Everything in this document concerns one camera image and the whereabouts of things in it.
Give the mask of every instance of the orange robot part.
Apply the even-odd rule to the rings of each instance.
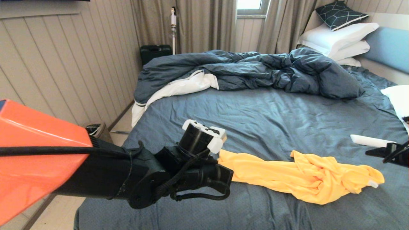
[[[0,100],[0,147],[92,147],[75,124]],[[0,157],[0,225],[67,181],[88,154]]]

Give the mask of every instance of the geometric pattern pillow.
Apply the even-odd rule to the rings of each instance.
[[[333,2],[315,10],[319,17],[327,24],[332,31],[341,29],[369,17],[368,14],[351,10],[344,1]]]

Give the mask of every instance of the floor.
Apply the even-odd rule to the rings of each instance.
[[[37,209],[43,204],[45,198],[37,201],[31,207],[27,208],[24,212],[20,213],[18,216],[14,217],[7,224],[0,226],[0,230],[18,230],[23,229],[23,227],[28,223],[30,218],[36,213]]]
[[[112,130],[130,132],[132,130],[131,119],[130,108]],[[128,137],[128,135],[117,133],[110,133],[110,135],[114,144],[118,146],[121,146]],[[30,230],[72,230],[75,212],[84,200],[84,197],[56,196]],[[22,221],[15,218],[1,226],[0,230],[21,229]]]

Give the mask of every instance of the wrinkled sheet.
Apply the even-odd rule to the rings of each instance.
[[[168,83],[187,78],[197,70],[215,75],[219,90],[274,87],[333,99],[356,98],[364,92],[358,81],[335,61],[309,48],[289,54],[212,50],[151,60],[138,77],[135,101],[144,105]]]
[[[342,164],[369,165],[381,171],[385,183],[317,205],[293,195],[244,183],[231,184],[223,201],[169,197],[133,210],[126,201],[87,198],[78,209],[80,230],[95,229],[382,229],[406,230],[408,169],[366,156],[371,147],[352,143],[350,134],[403,143],[406,131],[391,103],[379,89],[393,84],[353,68],[365,93],[353,100],[333,100],[273,88],[221,92],[208,89],[163,98],[151,105],[125,141],[128,148],[142,140],[152,152],[174,145],[186,119],[227,130],[224,149],[247,152],[264,160],[292,161],[289,153],[334,156]],[[201,189],[213,192],[212,189]]]

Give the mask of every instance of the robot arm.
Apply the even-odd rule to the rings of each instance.
[[[0,198],[0,225],[50,192],[125,199],[135,209],[169,195],[179,201],[197,197],[223,200],[230,194],[233,171],[210,156],[220,151],[225,130],[193,120],[183,125],[185,133],[176,146],[164,147],[156,154],[142,142],[137,149],[115,146],[88,136],[82,127],[9,100],[0,101],[0,129],[0,193],[5,194]],[[38,163],[38,167],[16,169],[27,161]],[[51,174],[60,177],[51,178]],[[222,195],[177,195],[201,187],[212,187]]]

